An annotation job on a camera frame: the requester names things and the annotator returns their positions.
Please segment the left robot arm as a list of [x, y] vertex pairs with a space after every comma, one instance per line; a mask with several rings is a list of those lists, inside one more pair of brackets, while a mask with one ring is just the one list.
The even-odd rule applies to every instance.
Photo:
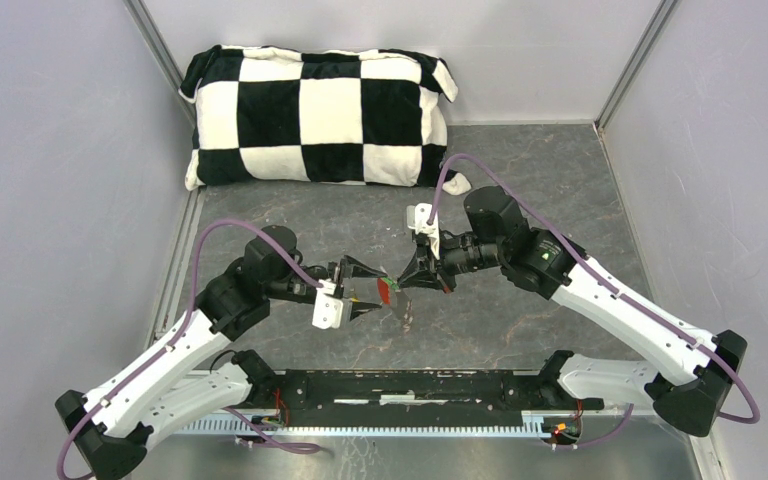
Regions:
[[385, 272], [344, 256], [326, 266], [304, 266], [297, 237], [287, 227], [257, 228], [238, 221], [255, 237], [242, 256], [190, 292], [176, 323], [119, 373], [86, 393], [68, 390], [55, 409], [68, 432], [56, 475], [66, 478], [65, 458], [77, 448], [89, 479], [122, 479], [170, 434], [216, 410], [245, 402], [266, 405], [273, 379], [233, 361], [218, 372], [178, 388], [201, 362], [219, 353], [265, 320], [274, 299], [308, 304], [312, 323], [337, 328], [376, 303], [347, 295], [350, 279], [385, 277]]

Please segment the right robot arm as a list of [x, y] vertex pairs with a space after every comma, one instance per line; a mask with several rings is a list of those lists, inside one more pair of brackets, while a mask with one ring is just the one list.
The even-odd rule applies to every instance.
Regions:
[[605, 360], [558, 351], [552, 372], [537, 382], [545, 405], [593, 398], [643, 406], [695, 437], [708, 436], [728, 417], [722, 407], [738, 384], [748, 347], [743, 336], [712, 333], [667, 312], [573, 241], [530, 226], [499, 186], [469, 193], [463, 206], [471, 228], [458, 235], [440, 228], [431, 204], [407, 207], [416, 250], [399, 286], [451, 293], [457, 276], [497, 268], [515, 287], [584, 316], [642, 357]]

